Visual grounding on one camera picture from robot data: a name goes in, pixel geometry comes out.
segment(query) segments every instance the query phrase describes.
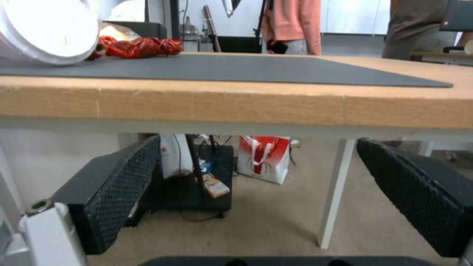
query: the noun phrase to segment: red plastic bag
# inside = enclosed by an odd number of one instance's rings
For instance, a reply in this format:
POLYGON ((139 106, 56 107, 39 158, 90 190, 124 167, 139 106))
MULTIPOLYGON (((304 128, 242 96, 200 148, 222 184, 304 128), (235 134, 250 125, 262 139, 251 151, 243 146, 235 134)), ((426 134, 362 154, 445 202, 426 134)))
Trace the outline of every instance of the red plastic bag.
POLYGON ((241 136, 238 172, 282 184, 288 173, 289 137, 241 136))

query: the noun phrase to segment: black phone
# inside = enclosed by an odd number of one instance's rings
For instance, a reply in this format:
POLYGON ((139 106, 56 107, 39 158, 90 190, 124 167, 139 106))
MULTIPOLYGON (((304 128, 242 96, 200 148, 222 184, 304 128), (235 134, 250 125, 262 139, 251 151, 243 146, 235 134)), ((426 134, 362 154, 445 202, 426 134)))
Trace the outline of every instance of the black phone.
POLYGON ((280 53, 280 54, 286 53, 288 49, 287 45, 283 44, 282 42, 275 42, 273 44, 271 43, 272 43, 272 40, 269 40, 268 43, 266 44, 266 47, 268 48, 268 50, 273 51, 274 53, 280 53))

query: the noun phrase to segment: beige carpet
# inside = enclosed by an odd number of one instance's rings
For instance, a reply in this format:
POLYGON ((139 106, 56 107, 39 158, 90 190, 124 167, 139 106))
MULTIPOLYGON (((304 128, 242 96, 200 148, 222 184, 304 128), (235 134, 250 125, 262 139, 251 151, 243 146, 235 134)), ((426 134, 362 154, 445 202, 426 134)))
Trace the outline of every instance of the beige carpet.
MULTIPOLYGON (((224 219, 187 222, 177 212, 146 215, 123 228, 91 265, 137 265, 162 256, 410 256, 437 265, 441 258, 395 209, 355 154, 330 248, 316 238, 331 177, 336 142, 302 139, 284 185, 234 178, 233 205, 224 219)), ((193 218, 207 214, 185 213, 193 218)))

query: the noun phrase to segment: pink hoodie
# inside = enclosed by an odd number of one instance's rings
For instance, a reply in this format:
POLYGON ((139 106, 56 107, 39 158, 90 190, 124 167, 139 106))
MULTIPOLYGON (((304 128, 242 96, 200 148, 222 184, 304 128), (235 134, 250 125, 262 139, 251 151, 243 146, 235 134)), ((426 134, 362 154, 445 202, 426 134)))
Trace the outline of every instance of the pink hoodie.
POLYGON ((266 4, 262 22, 263 38, 276 41, 305 39, 309 54, 321 54, 320 0, 274 0, 266 4))

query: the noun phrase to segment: black foam pad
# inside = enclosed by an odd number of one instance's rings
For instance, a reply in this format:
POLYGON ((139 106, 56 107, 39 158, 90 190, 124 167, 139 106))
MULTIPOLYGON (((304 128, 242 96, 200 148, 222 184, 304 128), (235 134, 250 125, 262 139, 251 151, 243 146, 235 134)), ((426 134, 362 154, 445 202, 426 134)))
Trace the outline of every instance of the black foam pad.
POLYGON ((357 151, 379 188, 444 257, 473 235, 473 182, 443 162, 360 139, 357 151))
POLYGON ((141 266, 433 266, 410 257, 162 257, 141 266))
POLYGON ((153 176, 162 176, 159 136, 93 158, 52 199, 69 207, 85 253, 102 254, 153 176))
POLYGON ((317 57, 180 54, 123 60, 100 58, 72 66, 34 65, 0 59, 0 75, 153 79, 261 81, 366 86, 450 88, 451 83, 400 75, 317 57))

